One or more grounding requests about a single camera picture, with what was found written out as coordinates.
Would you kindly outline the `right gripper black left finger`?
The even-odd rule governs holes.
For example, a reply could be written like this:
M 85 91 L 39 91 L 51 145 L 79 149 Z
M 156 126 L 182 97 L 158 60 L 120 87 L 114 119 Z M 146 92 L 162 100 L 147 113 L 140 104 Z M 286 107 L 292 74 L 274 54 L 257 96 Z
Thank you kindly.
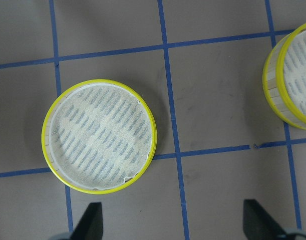
M 78 225 L 74 229 L 72 240 L 101 240 L 103 238 L 102 204 L 92 202 L 88 205 Z

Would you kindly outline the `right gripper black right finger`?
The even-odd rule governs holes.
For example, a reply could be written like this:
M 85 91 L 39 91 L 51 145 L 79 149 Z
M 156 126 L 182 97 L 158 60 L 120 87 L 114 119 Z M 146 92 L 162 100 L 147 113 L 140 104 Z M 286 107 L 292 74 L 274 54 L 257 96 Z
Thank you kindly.
M 243 202 L 243 232 L 248 240 L 287 240 L 285 230 L 255 199 Z

